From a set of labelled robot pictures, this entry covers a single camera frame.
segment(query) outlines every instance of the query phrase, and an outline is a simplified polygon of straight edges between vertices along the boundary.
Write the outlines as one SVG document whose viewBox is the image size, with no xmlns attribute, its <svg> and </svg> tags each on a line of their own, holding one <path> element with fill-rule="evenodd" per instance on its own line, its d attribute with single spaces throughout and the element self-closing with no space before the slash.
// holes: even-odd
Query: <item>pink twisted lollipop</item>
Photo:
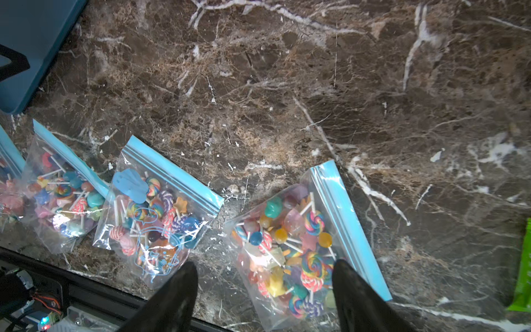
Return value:
<svg viewBox="0 0 531 332">
<path fill-rule="evenodd" d="M 260 292 L 260 294 L 262 294 L 263 297 L 269 298 L 269 292 L 267 290 L 265 282 L 258 283 L 258 291 Z"/>
<path fill-rule="evenodd" d="M 116 241 L 119 241 L 124 235 L 125 228 L 122 226 L 114 226 L 113 229 L 109 231 L 109 237 Z"/>
<path fill-rule="evenodd" d="M 258 249 L 261 253 L 266 254 L 267 251 L 271 250 L 271 246 L 273 245 L 273 238 L 271 237 L 271 234 L 269 234 L 268 231 L 265 229 L 262 231 L 262 243 L 258 246 Z"/>
<path fill-rule="evenodd" d="M 319 211 L 310 210 L 306 214 L 304 226 L 310 235 L 319 235 L 324 230 L 323 215 Z"/>
<path fill-rule="evenodd" d="M 88 203 L 85 197 L 79 199 L 79 201 L 70 209 L 72 212 L 81 213 L 87 209 Z"/>
<path fill-rule="evenodd" d="M 164 226 L 171 225 L 176 215 L 177 215 L 177 212 L 175 212 L 174 208 L 169 209 L 168 212 L 162 217 L 162 224 Z"/>
<path fill-rule="evenodd" d="M 323 288 L 324 279 L 322 278 L 313 278 L 308 276 L 305 272 L 301 273 L 302 285 L 306 287 L 307 290 L 312 292 L 317 292 Z"/>
</svg>

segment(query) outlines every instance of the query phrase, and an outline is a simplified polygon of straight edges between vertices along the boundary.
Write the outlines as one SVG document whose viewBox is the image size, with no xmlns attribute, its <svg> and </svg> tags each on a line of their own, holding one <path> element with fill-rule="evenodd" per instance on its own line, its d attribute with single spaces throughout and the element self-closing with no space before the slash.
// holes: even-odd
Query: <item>red wire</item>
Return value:
<svg viewBox="0 0 531 332">
<path fill-rule="evenodd" d="M 54 298 L 54 297 L 42 296 L 42 295 L 40 295 L 40 294 L 38 294 L 38 293 L 35 293 L 35 294 L 36 294 L 36 296 L 38 296 L 40 299 L 47 299 L 47 300 L 52 300 L 52 301 L 54 301 L 55 304 L 57 305 L 57 307 L 58 307 L 59 309 L 61 308 L 61 305 L 59 304 L 59 302 L 57 301 L 56 298 Z"/>
<path fill-rule="evenodd" d="M 38 297 L 35 297 L 35 296 L 34 296 L 33 299 L 39 301 L 40 303 L 42 303 L 42 304 L 43 304 L 45 307 L 47 307 L 48 309 L 57 312 L 59 315 L 62 315 L 62 314 L 63 314 L 62 312 L 60 312 L 60 311 L 57 310 L 57 309 L 50 308 L 50 307 L 49 307 L 49 306 L 48 306 L 43 300 L 39 299 Z"/>
</svg>

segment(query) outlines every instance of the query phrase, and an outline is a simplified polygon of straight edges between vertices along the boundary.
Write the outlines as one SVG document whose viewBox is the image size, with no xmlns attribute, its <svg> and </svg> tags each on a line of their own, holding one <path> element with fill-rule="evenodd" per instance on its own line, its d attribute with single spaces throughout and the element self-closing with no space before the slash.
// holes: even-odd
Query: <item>black cable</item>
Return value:
<svg viewBox="0 0 531 332">
<path fill-rule="evenodd" d="M 4 332 L 13 332 L 13 328 L 15 327 L 15 325 L 17 325 L 18 323 L 22 322 L 22 318 L 26 317 L 27 315 L 31 314 L 31 313 L 34 313 L 36 310 L 33 309 L 33 310 L 29 310 L 29 311 L 26 311 L 25 313 L 23 313 L 22 315 L 20 315 L 16 321 L 12 322 L 5 330 Z"/>
</svg>

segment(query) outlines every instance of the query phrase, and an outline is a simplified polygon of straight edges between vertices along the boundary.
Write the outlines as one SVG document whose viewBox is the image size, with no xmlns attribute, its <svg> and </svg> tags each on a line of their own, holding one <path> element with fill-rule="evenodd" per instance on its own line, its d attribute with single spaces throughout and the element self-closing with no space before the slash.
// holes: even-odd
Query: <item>teal candy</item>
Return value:
<svg viewBox="0 0 531 332">
<path fill-rule="evenodd" d="M 124 226 L 124 228 L 130 229 L 131 226 L 133 226 L 133 218 L 131 217 L 125 218 L 125 222 L 122 224 L 122 226 Z"/>
<path fill-rule="evenodd" d="M 275 219 L 280 215 L 282 211 L 282 198 L 274 197 L 267 201 L 267 206 L 265 207 L 264 214 L 269 218 Z"/>
<path fill-rule="evenodd" d="M 304 300 L 308 296 L 308 290 L 303 285 L 295 285 L 293 288 L 293 293 L 301 300 Z"/>
<path fill-rule="evenodd" d="M 73 179 L 70 180 L 70 186 L 74 189 L 79 189 L 81 188 L 81 185 L 83 184 L 83 181 L 81 181 L 80 178 L 78 178 L 77 176 Z"/>
<path fill-rule="evenodd" d="M 88 217 L 95 222 L 97 222 L 101 217 L 101 209 L 97 206 L 91 207 L 87 211 L 89 212 Z"/>
<path fill-rule="evenodd" d="M 104 202 L 105 198 L 97 191 L 91 191 L 87 197 L 87 203 L 91 208 L 101 206 Z"/>
</svg>

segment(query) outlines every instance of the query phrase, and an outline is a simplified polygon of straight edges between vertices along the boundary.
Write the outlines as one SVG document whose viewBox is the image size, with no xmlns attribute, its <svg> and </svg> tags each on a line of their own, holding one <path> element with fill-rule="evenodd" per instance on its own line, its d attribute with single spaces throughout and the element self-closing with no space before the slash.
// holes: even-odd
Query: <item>purple lollipop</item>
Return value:
<svg viewBox="0 0 531 332">
<path fill-rule="evenodd" d="M 173 194 L 169 190 L 162 190 L 159 196 L 164 204 L 164 212 L 167 213 L 173 207 Z"/>
<path fill-rule="evenodd" d="M 302 308 L 306 311 L 308 317 L 317 317 L 323 313 L 324 306 L 321 302 L 313 300 L 313 303 L 310 302 L 310 297 L 307 296 L 302 303 Z"/>
</svg>

